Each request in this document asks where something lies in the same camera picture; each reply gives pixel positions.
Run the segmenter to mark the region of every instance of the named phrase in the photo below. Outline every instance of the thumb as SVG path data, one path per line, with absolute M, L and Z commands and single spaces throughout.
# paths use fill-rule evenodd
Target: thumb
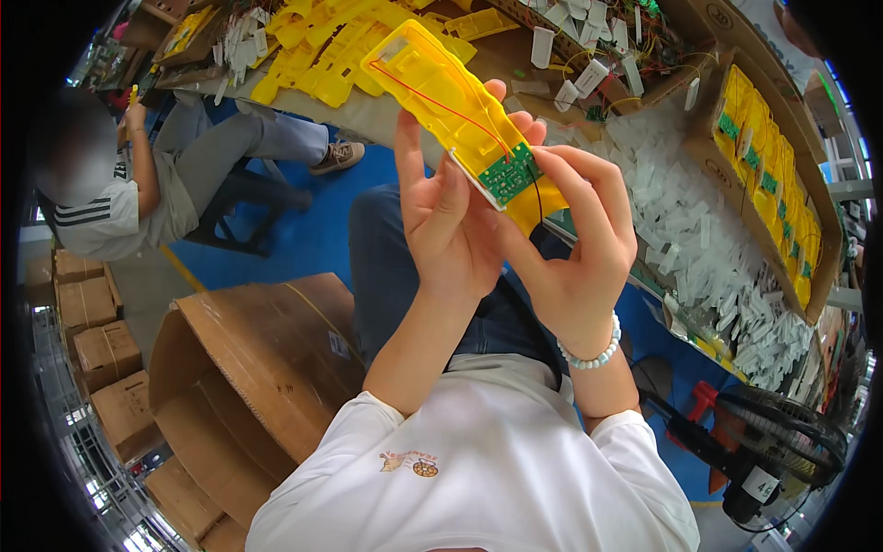
M 546 282 L 547 265 L 540 252 L 508 215 L 488 210 L 487 216 L 503 257 L 515 270 L 528 292 L 538 290 Z
M 424 223 L 426 238 L 435 242 L 440 249 L 454 238 L 454 232 L 469 208 L 469 183 L 466 175 L 459 168 L 446 164 L 440 175 L 444 181 L 438 203 Z

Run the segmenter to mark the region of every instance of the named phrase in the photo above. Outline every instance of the striped sleeve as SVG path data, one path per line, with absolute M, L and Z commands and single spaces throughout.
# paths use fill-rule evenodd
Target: striped sleeve
M 56 226 L 70 231 L 85 231 L 107 237 L 138 233 L 138 185 L 134 181 L 115 181 L 102 196 L 80 207 L 56 207 Z

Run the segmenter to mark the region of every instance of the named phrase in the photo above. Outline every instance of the hand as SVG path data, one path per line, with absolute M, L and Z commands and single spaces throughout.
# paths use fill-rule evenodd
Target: hand
M 144 130 L 144 121 L 147 119 L 147 108 L 141 105 L 141 98 L 135 99 L 135 103 L 129 106 L 123 115 L 125 127 L 129 132 Z
M 489 80 L 485 88 L 498 100 L 506 95 L 506 85 L 499 80 Z M 529 113 L 513 113 L 509 119 L 528 143 L 545 139 L 546 127 Z M 494 208 L 448 154 L 435 175 L 425 177 L 420 125 L 404 110 L 399 113 L 394 149 L 404 236 L 420 288 L 449 303 L 475 307 L 494 289 L 502 269 L 491 228 Z
M 570 146 L 536 147 L 533 154 L 570 204 L 579 240 L 567 261 L 545 261 L 503 213 L 495 213 L 494 233 L 537 318 L 570 354 L 596 359 L 610 344 L 611 311 L 638 251 L 623 175 Z

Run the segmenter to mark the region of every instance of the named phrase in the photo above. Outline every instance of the beaded bracelet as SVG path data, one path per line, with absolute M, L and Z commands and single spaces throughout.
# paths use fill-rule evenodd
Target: beaded bracelet
M 579 370 L 586 370 L 590 368 L 597 368 L 604 366 L 610 361 L 610 357 L 613 356 L 613 353 L 619 347 L 619 338 L 623 336 L 623 331 L 619 328 L 619 316 L 616 316 L 616 311 L 613 312 L 613 335 L 610 337 L 610 345 L 607 349 L 601 353 L 597 359 L 595 360 L 582 360 L 578 359 L 574 355 L 570 354 L 570 351 L 567 350 L 560 339 L 557 339 L 558 348 L 561 349 L 561 355 L 564 356 L 564 359 L 567 360 L 568 364 L 577 368 Z

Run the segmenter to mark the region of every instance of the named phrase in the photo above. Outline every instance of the blue floor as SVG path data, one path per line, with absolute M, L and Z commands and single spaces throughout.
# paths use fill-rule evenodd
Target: blue floor
M 230 100 L 218 107 L 207 104 L 207 109 L 216 124 L 237 112 Z M 329 136 L 333 137 L 335 132 L 336 129 L 331 128 Z M 289 213 L 276 223 L 269 240 L 270 258 L 264 260 L 184 241 L 171 244 L 170 249 L 209 290 L 250 282 L 282 282 L 322 272 L 334 272 L 351 288 L 347 214 L 359 192 L 396 181 L 392 151 L 368 146 L 361 163 L 322 177 L 311 176 L 302 164 L 278 162 L 277 165 L 291 185 L 313 192 L 313 205 L 305 213 Z M 258 161 L 252 161 L 248 168 L 263 171 Z M 239 235 L 239 232 L 250 231 L 258 220 L 259 211 L 240 205 L 237 215 L 228 218 L 228 224 Z M 674 367 L 670 403 L 681 412 L 689 412 L 694 404 L 691 391 L 698 381 L 705 380 L 716 389 L 737 382 L 711 360 L 672 337 L 653 318 L 643 297 L 653 301 L 643 291 L 627 285 L 616 304 L 616 312 L 630 334 L 634 360 L 660 355 Z M 721 493 L 708 494 L 708 467 L 665 436 L 659 416 L 650 418 L 649 423 L 657 435 L 660 456 L 681 483 L 687 498 L 699 502 L 721 500 Z

